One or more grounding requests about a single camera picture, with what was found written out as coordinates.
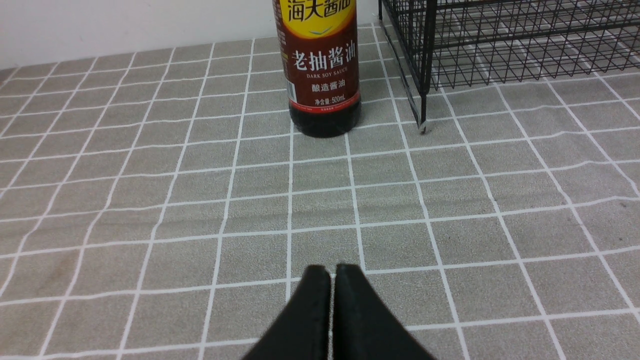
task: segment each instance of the gray tiled floor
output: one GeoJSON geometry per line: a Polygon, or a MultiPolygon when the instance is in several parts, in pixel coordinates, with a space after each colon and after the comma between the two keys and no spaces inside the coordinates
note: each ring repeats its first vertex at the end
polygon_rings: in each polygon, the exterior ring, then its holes
{"type": "Polygon", "coordinates": [[[443,360],[640,359],[637,72],[435,92],[420,136],[379,36],[328,140],[273,38],[0,71],[0,359],[235,359],[341,261],[443,360]]]}

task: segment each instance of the bottle label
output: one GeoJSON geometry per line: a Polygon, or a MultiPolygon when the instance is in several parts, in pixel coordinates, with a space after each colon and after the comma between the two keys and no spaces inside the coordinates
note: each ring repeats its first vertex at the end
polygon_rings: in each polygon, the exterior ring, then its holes
{"type": "Polygon", "coordinates": [[[291,106],[309,113],[360,100],[356,0],[273,0],[291,106]]]}

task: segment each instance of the black wire rack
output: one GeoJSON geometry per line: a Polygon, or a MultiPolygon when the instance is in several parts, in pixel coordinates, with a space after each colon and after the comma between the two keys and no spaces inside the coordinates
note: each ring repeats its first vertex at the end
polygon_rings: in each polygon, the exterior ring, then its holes
{"type": "Polygon", "coordinates": [[[378,5],[419,126],[432,89],[640,67],[640,0],[378,0],[378,5]]]}

